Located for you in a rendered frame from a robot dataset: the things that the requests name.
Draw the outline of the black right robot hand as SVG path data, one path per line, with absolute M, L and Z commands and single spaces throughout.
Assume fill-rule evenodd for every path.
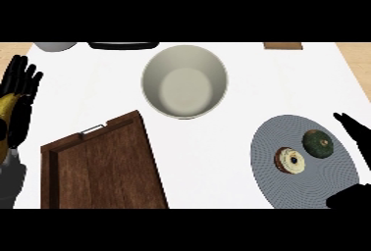
M 334 113 L 350 138 L 353 139 L 368 169 L 371 170 L 371 128 L 362 125 L 346 113 Z M 371 183 L 356 183 L 326 199 L 331 209 L 371 209 Z

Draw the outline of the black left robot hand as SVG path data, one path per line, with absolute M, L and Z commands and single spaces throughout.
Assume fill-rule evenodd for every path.
M 14 55 L 0 81 L 0 164 L 26 139 L 41 77 L 28 57 Z

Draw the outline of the dark green squash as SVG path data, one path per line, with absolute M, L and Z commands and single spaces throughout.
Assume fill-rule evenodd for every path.
M 332 139 L 317 129 L 310 129 L 306 131 L 301 144 L 304 150 L 315 158 L 325 159 L 334 153 Z

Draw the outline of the grey bowl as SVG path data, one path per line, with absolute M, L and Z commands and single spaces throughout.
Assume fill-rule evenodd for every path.
M 37 42 L 37 48 L 44 52 L 60 52 L 75 46 L 75 42 Z

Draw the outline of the grey round placemat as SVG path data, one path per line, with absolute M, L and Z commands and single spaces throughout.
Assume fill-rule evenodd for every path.
M 320 130 L 334 143 L 334 153 L 315 158 L 304 150 L 307 130 Z M 285 174 L 273 164 L 281 147 L 294 149 L 304 158 L 304 172 Z M 251 166 L 260 192 L 275 209 L 326 209 L 326 199 L 359 182 L 348 153 L 332 133 L 312 120 L 294 115 L 270 118 L 255 132 L 251 143 Z

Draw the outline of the beige bowl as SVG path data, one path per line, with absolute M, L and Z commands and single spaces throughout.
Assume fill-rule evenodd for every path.
M 142 91 L 153 109 L 171 118 L 193 119 L 221 102 L 227 72 L 202 47 L 177 45 L 150 59 L 142 73 Z

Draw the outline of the pale can with brown rim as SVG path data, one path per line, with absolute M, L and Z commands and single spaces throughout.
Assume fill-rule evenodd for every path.
M 301 154 L 289 147 L 281 147 L 276 150 L 273 164 L 283 173 L 291 175 L 300 174 L 306 168 Z

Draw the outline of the brown wooden block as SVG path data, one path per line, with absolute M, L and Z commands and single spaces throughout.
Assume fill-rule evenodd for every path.
M 301 42 L 264 42 L 264 49 L 275 50 L 303 50 Z

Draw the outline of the brown wooden cutting board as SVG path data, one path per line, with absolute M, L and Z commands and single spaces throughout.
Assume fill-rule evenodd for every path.
M 40 147 L 40 206 L 44 209 L 165 209 L 147 133 L 133 111 L 90 133 Z

